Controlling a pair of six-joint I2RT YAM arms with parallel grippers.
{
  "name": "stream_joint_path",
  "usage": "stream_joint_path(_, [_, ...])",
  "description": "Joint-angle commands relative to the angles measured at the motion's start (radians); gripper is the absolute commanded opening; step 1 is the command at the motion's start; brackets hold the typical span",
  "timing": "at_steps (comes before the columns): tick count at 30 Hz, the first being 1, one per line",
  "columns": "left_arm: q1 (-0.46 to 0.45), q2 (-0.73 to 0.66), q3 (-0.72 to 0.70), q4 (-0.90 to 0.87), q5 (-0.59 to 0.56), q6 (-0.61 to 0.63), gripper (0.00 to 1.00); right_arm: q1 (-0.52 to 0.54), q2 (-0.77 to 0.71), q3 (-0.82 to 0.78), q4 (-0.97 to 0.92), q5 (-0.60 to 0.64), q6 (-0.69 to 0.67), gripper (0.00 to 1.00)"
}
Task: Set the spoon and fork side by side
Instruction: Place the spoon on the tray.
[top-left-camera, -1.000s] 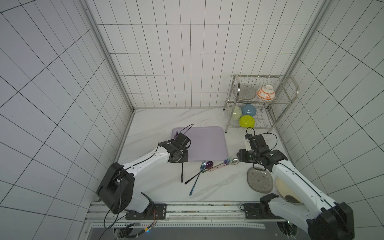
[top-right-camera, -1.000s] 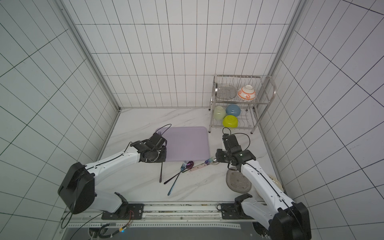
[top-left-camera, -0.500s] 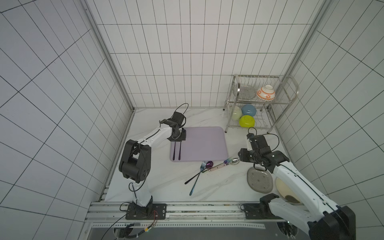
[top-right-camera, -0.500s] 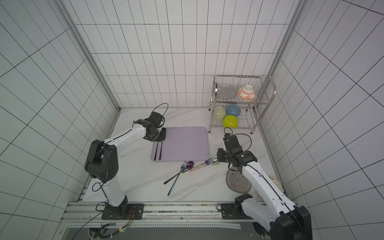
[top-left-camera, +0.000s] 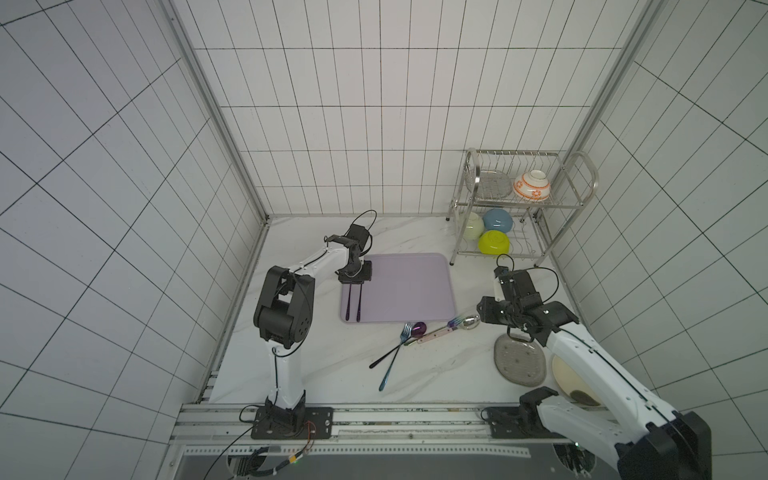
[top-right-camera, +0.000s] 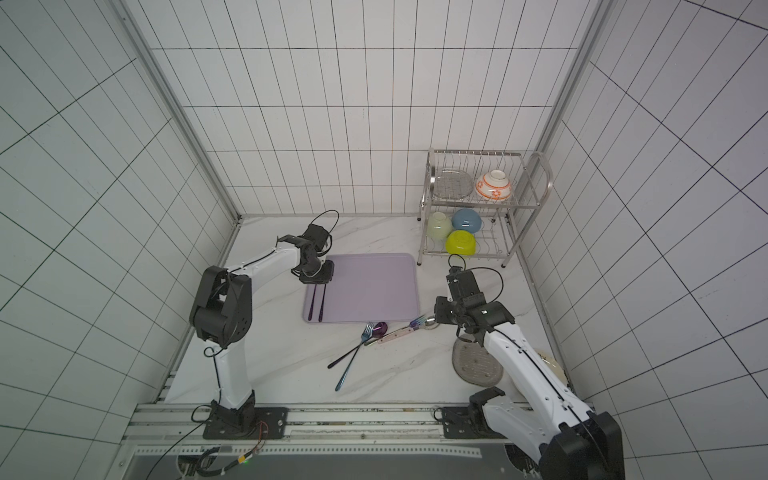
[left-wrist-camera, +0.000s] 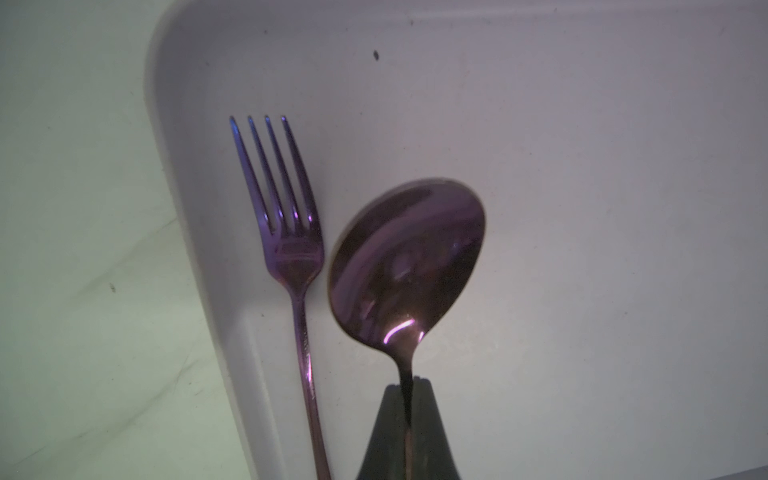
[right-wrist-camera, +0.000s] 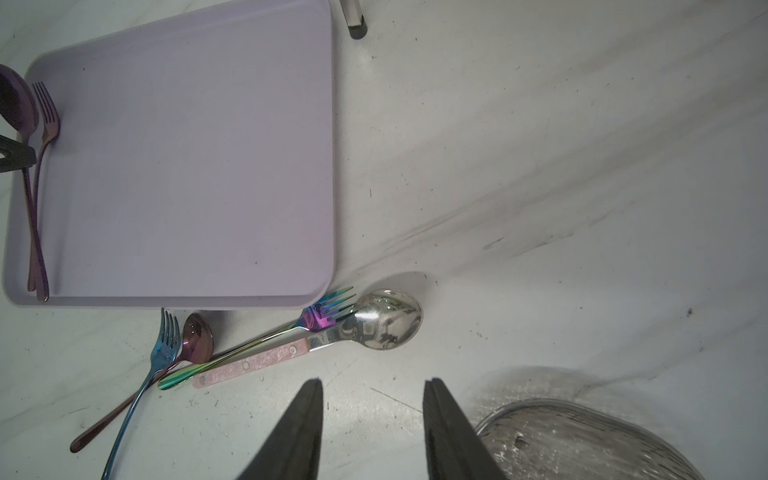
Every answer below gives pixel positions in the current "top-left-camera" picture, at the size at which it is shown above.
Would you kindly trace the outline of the dark purple metal spoon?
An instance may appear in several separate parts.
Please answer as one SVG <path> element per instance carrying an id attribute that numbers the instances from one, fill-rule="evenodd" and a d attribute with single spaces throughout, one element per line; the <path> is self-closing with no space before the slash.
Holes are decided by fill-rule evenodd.
<path id="1" fill-rule="evenodd" d="M 357 299 L 357 304 L 356 304 L 357 308 L 356 308 L 356 317 L 355 317 L 355 320 L 358 323 L 361 321 L 361 316 L 362 316 L 362 293 L 363 293 L 363 286 L 364 286 L 364 284 L 360 283 L 359 284 L 359 289 L 358 289 L 358 299 Z"/>

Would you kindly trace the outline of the blue metal fork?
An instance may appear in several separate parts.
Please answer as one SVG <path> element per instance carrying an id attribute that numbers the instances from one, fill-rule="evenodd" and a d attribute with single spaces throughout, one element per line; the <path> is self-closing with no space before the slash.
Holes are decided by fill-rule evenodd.
<path id="1" fill-rule="evenodd" d="M 386 372 L 385 372 L 385 374 L 384 374 L 384 376 L 383 376 L 383 378 L 381 380 L 381 383 L 379 384 L 379 387 L 378 387 L 378 391 L 379 392 L 382 392 L 386 388 L 388 380 L 389 380 L 389 377 L 390 377 L 390 374 L 391 374 L 391 371 L 392 371 L 392 368 L 393 368 L 394 363 L 395 363 L 395 361 L 397 359 L 397 356 L 399 354 L 399 351 L 402 348 L 402 346 L 404 345 L 404 343 L 407 342 L 411 338 L 413 327 L 414 327 L 414 323 L 413 322 L 408 322 L 408 323 L 405 324 L 405 326 L 403 328 L 403 331 L 401 332 L 400 343 L 394 349 L 393 357 L 390 360 L 390 363 L 389 363 L 388 368 L 387 368 L 387 370 L 386 370 Z"/>

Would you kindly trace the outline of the magenta metal spoon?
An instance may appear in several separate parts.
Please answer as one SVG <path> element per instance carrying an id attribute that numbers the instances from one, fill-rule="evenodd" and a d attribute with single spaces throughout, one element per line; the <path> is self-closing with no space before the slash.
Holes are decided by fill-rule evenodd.
<path id="1" fill-rule="evenodd" d="M 419 321 L 419 322 L 406 323 L 401 331 L 398 344 L 395 347 L 393 347 L 391 350 L 389 350 L 387 353 L 383 354 L 381 357 L 379 357 L 374 362 L 372 362 L 369 365 L 369 368 L 370 369 L 375 368 L 389 355 L 399 350 L 410 339 L 419 338 L 423 336 L 426 333 L 426 330 L 427 330 L 427 325 L 424 322 Z"/>

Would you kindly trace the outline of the purple metal fork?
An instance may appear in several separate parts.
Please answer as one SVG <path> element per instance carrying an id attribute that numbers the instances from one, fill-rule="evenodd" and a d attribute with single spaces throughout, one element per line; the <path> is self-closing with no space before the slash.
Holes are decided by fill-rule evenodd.
<path id="1" fill-rule="evenodd" d="M 351 296 L 352 296 L 353 286 L 352 284 L 347 284 L 346 286 L 348 287 L 348 290 L 347 290 L 347 298 L 346 298 L 347 303 L 346 303 L 344 319 L 345 321 L 349 321 L 350 315 L 351 315 Z"/>

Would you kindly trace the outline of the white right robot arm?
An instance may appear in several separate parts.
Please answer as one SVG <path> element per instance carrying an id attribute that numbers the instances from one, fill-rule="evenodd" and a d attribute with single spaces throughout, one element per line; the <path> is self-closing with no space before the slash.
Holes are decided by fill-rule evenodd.
<path id="1" fill-rule="evenodd" d="M 541 386 L 512 407 L 489 407 L 493 437 L 560 436 L 612 466 L 623 479 L 710 479 L 712 432 L 694 412 L 681 413 L 655 395 L 603 349 L 559 301 L 546 302 L 528 270 L 498 266 L 494 293 L 477 305 L 482 322 L 525 333 L 583 379 L 613 418 L 607 420 Z"/>

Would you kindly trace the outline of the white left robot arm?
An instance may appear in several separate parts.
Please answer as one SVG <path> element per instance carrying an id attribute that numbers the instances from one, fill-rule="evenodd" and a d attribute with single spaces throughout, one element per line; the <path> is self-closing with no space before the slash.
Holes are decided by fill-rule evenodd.
<path id="1" fill-rule="evenodd" d="M 370 230 L 353 223 L 341 235 L 330 235 L 307 259 L 289 267 L 273 266 L 265 276 L 253 323 L 269 348 L 275 388 L 271 408 L 297 412 L 305 403 L 298 349 L 313 322 L 315 287 L 326 280 L 362 285 L 371 280 L 372 262 L 365 258 L 373 244 Z"/>

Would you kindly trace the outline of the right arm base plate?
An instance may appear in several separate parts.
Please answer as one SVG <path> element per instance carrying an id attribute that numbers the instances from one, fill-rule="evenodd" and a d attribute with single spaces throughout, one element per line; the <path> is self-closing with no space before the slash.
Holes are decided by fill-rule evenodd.
<path id="1" fill-rule="evenodd" d="M 493 439 L 563 439 L 563 436 L 534 421 L 520 406 L 487 407 L 481 411 L 480 417 L 489 426 Z"/>

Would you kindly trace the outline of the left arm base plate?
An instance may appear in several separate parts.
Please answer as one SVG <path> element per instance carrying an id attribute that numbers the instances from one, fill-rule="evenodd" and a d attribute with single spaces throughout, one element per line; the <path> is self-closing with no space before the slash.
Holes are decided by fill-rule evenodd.
<path id="1" fill-rule="evenodd" d="M 296 410 L 262 406 L 252 421 L 254 440 L 326 440 L 331 437 L 334 409 L 299 406 Z"/>

